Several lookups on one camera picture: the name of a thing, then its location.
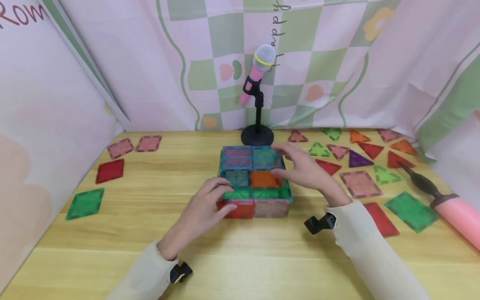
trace microphone stand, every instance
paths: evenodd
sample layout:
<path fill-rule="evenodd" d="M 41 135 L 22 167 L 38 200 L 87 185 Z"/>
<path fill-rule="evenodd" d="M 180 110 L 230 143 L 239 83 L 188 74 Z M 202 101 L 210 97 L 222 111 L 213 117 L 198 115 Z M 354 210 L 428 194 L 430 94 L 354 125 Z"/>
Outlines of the microphone stand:
<path fill-rule="evenodd" d="M 250 76 L 247 76 L 247 80 L 243 85 L 243 91 L 246 94 L 255 97 L 256 108 L 255 124 L 245 127 L 240 135 L 241 142 L 244 145 L 267 146 L 273 143 L 273 131 L 267 126 L 261 124 L 262 108 L 264 107 L 264 94 L 260 91 L 261 81 L 262 80 L 253 81 Z M 252 85 L 249 91 L 246 89 L 247 82 Z"/>

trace wood grain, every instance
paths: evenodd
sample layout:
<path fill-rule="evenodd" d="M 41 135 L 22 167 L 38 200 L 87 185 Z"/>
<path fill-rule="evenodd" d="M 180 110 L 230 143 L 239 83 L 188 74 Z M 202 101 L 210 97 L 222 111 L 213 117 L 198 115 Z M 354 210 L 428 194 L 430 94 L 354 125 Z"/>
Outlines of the wood grain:
<path fill-rule="evenodd" d="M 365 155 L 349 143 L 348 131 L 338 143 L 320 130 L 304 130 L 310 141 L 300 143 L 308 150 L 313 142 L 340 144 Z M 385 145 L 376 131 L 361 131 Z M 276 142 L 286 141 L 290 131 L 275 131 Z M 142 135 L 129 132 L 136 145 Z M 75 193 L 105 188 L 100 212 L 65 221 L 70 199 L 24 263 L 2 300 L 100 300 L 123 278 L 142 249 L 159 239 L 180 215 L 190 196 L 203 181 L 216 175 L 219 152 L 224 145 L 239 145 L 240 132 L 166 132 L 157 152 L 131 152 L 124 156 L 121 179 L 95 185 L 96 169 L 110 161 L 104 151 Z M 396 153 L 414 162 L 415 170 L 429 177 L 442 192 L 448 187 L 418 158 Z M 375 159 L 386 166 L 387 148 Z M 348 156 L 334 175 L 347 172 Z M 373 167 L 367 170 L 374 177 Z M 398 173 L 405 178 L 403 171 Z M 436 300 L 477 299 L 480 294 L 480 257 L 457 233 L 440 220 L 417 234 L 393 215 L 383 203 L 408 191 L 428 203 L 428 197 L 407 180 L 381 185 L 377 201 L 400 231 L 387 241 Z M 162 299 L 371 299 L 349 259 L 335 245 L 331 231 L 309 234 L 303 222 L 321 217 L 324 198 L 315 191 L 292 185 L 294 203 L 285 219 L 223 220 L 181 253 L 194 274 L 183 284 L 170 286 Z"/>

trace microphone head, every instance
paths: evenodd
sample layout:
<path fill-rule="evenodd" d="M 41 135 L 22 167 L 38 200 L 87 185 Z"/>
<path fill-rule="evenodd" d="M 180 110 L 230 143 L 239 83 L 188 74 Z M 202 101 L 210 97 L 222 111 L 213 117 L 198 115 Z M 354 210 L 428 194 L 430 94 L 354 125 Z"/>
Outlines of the microphone head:
<path fill-rule="evenodd" d="M 269 44 L 261 45 L 253 55 L 253 65 L 260 71 L 267 71 L 275 63 L 276 52 Z"/>

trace left hand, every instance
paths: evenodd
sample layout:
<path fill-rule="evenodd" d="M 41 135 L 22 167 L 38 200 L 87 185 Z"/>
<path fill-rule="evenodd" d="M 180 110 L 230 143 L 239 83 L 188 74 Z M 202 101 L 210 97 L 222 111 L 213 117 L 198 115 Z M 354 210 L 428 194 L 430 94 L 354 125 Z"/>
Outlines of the left hand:
<path fill-rule="evenodd" d="M 190 242 L 203 235 L 229 212 L 237 208 L 227 204 L 217 211 L 216 202 L 226 192 L 232 192 L 230 181 L 221 177 L 207 179 L 192 196 L 179 219 L 167 231 L 157 248 L 166 260 L 174 260 Z"/>

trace sleeve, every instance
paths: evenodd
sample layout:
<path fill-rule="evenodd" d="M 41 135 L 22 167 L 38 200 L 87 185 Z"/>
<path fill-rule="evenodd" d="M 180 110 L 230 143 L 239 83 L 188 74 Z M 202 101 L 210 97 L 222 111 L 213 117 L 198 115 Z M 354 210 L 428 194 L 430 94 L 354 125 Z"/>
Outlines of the sleeve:
<path fill-rule="evenodd" d="M 361 202 L 326 207 L 325 211 L 336 218 L 333 228 L 336 244 L 351 259 L 376 300 L 429 299 Z"/>
<path fill-rule="evenodd" d="M 158 241 L 140 254 L 120 284 L 106 300 L 158 300 L 170 283 L 170 271 L 178 263 L 165 260 L 157 250 Z"/>

